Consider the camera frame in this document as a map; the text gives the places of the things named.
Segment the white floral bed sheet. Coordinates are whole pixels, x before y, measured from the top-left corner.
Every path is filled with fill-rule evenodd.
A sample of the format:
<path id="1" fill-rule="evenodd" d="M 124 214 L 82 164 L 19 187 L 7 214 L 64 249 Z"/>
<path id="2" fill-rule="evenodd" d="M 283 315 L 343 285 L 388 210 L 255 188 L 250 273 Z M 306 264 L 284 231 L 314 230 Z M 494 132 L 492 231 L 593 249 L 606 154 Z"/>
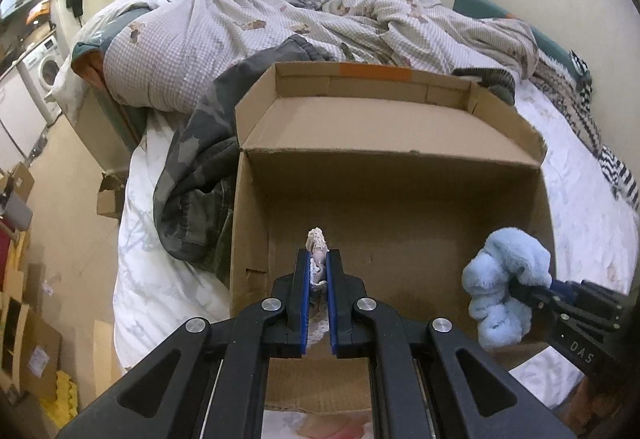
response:
<path id="1" fill-rule="evenodd" d="M 551 208 L 556 274 L 628 293 L 639 255 L 639 215 L 615 198 L 600 165 L 563 115 L 531 82 L 516 88 L 516 109 L 544 137 L 542 164 Z M 132 153 L 120 220 L 113 295 L 114 347 L 125 369 L 191 317 L 228 318 L 229 292 L 213 274 L 168 255 L 153 223 L 153 193 L 182 117 L 149 113 Z"/>

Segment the beige floral scrunchie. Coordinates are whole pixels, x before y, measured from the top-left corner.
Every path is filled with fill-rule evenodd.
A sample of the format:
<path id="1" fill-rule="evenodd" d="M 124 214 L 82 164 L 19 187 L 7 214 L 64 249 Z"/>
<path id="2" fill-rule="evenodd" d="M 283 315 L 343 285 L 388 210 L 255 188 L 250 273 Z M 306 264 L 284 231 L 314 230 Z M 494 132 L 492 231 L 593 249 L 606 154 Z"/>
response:
<path id="1" fill-rule="evenodd" d="M 311 229 L 307 234 L 306 249 L 309 253 L 309 319 L 307 326 L 307 346 L 320 343 L 329 332 L 328 277 L 326 257 L 329 247 L 320 228 Z"/>

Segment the striped knitted blanket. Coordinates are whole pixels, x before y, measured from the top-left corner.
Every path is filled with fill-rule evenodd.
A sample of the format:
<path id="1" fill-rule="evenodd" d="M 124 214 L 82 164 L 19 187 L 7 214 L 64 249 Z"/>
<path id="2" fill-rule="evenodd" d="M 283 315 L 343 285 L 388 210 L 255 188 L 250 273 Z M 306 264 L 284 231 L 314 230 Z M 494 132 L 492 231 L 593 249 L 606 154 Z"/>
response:
<path id="1" fill-rule="evenodd" d="M 592 78 L 587 63 L 570 52 L 570 66 L 538 52 L 538 65 L 529 80 L 563 115 L 575 136 L 598 160 L 603 176 L 615 199 L 623 199 L 639 211 L 638 182 L 626 164 L 603 142 L 592 116 Z"/>

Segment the light blue fluffy plush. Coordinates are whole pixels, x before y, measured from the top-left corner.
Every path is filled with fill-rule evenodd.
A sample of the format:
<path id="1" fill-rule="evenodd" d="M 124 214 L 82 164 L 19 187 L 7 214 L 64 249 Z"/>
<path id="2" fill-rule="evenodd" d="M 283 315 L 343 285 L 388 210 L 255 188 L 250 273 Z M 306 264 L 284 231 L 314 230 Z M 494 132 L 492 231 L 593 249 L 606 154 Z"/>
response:
<path id="1" fill-rule="evenodd" d="M 509 284 L 549 287 L 551 255 L 541 243 L 516 228 L 490 233 L 484 247 L 462 271 L 471 296 L 469 315 L 477 321 L 478 342 L 486 350 L 520 343 L 532 327 L 533 311 L 515 299 Z"/>

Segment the pink round soft object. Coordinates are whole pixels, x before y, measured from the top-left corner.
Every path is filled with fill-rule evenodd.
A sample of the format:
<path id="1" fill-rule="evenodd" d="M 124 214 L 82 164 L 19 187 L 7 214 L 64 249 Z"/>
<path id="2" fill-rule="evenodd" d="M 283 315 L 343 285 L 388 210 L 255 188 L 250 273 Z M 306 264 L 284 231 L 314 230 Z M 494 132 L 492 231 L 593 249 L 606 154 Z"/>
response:
<path id="1" fill-rule="evenodd" d="M 362 419 L 320 419 L 311 417 L 299 426 L 300 437 L 312 439 L 360 439 L 372 438 L 371 424 Z"/>

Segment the dark camouflage garment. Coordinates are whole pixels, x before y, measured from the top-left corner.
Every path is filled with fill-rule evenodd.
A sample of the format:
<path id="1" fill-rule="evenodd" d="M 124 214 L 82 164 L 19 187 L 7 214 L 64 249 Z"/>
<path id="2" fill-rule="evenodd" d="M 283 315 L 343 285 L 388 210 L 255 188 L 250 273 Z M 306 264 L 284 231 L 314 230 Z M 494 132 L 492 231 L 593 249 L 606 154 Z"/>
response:
<path id="1" fill-rule="evenodd" d="M 178 131 L 157 183 L 154 216 L 163 246 L 189 263 L 213 267 L 229 281 L 241 155 L 235 109 L 271 66 L 288 62 L 334 63 L 295 36 L 229 69 Z"/>

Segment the checked beige duvet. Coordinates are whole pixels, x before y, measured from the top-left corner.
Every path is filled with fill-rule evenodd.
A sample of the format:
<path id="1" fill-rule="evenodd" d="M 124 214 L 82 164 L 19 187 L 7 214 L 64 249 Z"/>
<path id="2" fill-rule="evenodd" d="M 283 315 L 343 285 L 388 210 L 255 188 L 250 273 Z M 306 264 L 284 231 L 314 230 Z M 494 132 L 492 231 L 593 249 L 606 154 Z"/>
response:
<path id="1" fill-rule="evenodd" d="M 295 34 L 337 61 L 446 75 L 505 68 L 525 80 L 538 63 L 526 23 L 474 20 L 439 0 L 115 0 L 74 46 L 103 51 L 117 102 L 187 114 L 226 69 Z"/>

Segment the white washing machine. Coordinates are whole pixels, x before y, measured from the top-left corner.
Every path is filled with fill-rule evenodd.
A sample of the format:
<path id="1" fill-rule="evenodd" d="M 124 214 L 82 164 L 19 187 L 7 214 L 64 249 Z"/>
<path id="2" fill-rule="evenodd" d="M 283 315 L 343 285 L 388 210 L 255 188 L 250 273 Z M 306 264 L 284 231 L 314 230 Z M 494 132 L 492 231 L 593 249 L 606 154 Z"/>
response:
<path id="1" fill-rule="evenodd" d="M 52 88 L 63 62 L 58 40 L 55 34 L 50 34 L 38 43 L 31 43 L 17 65 L 24 85 L 48 127 L 62 114 L 53 98 Z"/>

